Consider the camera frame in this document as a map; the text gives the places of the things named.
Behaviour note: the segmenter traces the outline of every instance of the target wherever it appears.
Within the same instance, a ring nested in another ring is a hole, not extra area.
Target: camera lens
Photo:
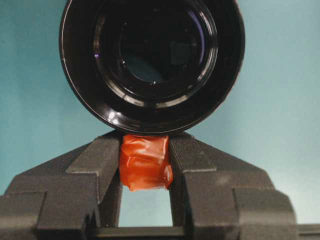
[[[102,80],[145,108],[186,101],[214,68],[218,41],[207,7],[193,0],[127,0],[99,11],[93,40]]]
[[[244,58],[235,0],[69,0],[60,29],[68,82],[104,123],[168,135],[209,116]]]

